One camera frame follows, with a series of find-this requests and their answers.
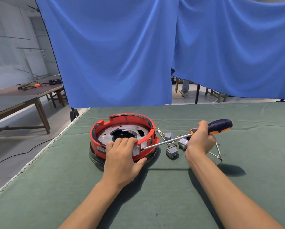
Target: person's leg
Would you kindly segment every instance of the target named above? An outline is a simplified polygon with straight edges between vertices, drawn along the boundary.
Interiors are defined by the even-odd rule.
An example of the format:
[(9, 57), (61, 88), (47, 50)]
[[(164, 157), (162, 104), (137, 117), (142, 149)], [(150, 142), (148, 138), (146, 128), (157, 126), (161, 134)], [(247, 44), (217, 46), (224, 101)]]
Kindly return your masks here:
[(183, 80), (183, 85), (181, 90), (182, 96), (185, 97), (188, 91), (189, 91), (189, 80)]

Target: wooden table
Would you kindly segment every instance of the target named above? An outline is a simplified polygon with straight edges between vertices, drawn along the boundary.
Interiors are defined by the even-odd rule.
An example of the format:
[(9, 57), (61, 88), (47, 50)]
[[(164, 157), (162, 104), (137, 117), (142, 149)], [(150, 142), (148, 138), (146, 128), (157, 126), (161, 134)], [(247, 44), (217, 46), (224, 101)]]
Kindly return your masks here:
[[(60, 75), (50, 76), (46, 77), (44, 79), (37, 80), (40, 84), (48, 83), (49, 80), (52, 79), (61, 79)], [(14, 98), (14, 96), (18, 96), (18, 99), (14, 101), (14, 105), (8, 106), (3, 110), (0, 110), (0, 120), (23, 109), (26, 108), (32, 104), (36, 106), (36, 109), (39, 113), (39, 116), (43, 122), (43, 126), (24, 126), (24, 127), (0, 127), (0, 132), (3, 130), (14, 130), (14, 129), (33, 129), (33, 128), (45, 128), (47, 133), (50, 133), (50, 126), (48, 119), (46, 117), (46, 114), (44, 112), (43, 106), (40, 101), (40, 97), (50, 95), (50, 99), (53, 102), (53, 105), (56, 107), (54, 101), (59, 100), (64, 107), (64, 101), (63, 96), (61, 94), (61, 91), (64, 90), (63, 84), (57, 84), (57, 85), (49, 85), (46, 84), (46, 86), (43, 87), (37, 87), (27, 90), (19, 90), (17, 89), (17, 86), (9, 87), (9, 88), (3, 88), (0, 89), (0, 98), (5, 98), (6, 100), (10, 98)], [(56, 95), (58, 99), (54, 99), (52, 93), (56, 92)]]

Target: right hand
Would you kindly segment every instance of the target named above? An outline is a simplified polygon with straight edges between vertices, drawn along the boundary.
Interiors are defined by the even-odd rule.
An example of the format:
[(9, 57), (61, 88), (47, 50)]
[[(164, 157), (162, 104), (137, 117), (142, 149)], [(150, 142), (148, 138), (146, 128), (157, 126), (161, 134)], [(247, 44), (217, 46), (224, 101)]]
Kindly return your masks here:
[(198, 155), (207, 154), (217, 142), (213, 135), (208, 135), (207, 121), (200, 121), (198, 126), (198, 130), (191, 136), (187, 143), (185, 157), (188, 162), (192, 161)]

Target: metal plate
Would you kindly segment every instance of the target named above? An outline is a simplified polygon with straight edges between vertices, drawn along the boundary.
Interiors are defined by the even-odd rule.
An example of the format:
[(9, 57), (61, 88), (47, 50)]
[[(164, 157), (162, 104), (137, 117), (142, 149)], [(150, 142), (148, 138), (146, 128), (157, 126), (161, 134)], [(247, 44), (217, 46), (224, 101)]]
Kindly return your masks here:
[[(97, 139), (102, 142), (103, 144), (107, 144), (107, 142), (112, 141), (113, 137), (110, 135), (110, 133), (116, 129), (126, 129), (126, 130), (131, 130), (137, 133), (137, 139), (141, 140), (147, 136), (147, 134), (150, 132), (150, 129), (147, 128), (144, 125), (141, 124), (135, 124), (135, 123), (129, 123), (129, 124), (118, 124), (118, 125), (113, 125), (109, 128), (104, 129), (101, 131), (98, 135), (96, 135)], [(142, 130), (144, 133), (144, 136), (140, 136), (138, 130)]]

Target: screwdriver handle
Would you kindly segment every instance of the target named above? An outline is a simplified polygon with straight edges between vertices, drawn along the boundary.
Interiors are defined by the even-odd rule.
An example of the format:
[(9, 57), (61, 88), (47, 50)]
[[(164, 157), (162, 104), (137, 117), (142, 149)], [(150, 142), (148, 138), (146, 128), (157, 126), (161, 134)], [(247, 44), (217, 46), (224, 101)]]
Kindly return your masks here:
[[(217, 134), (225, 132), (232, 127), (232, 121), (230, 119), (221, 119), (210, 122), (208, 124), (208, 134)], [(193, 128), (190, 130), (191, 134), (194, 134), (198, 128)]]

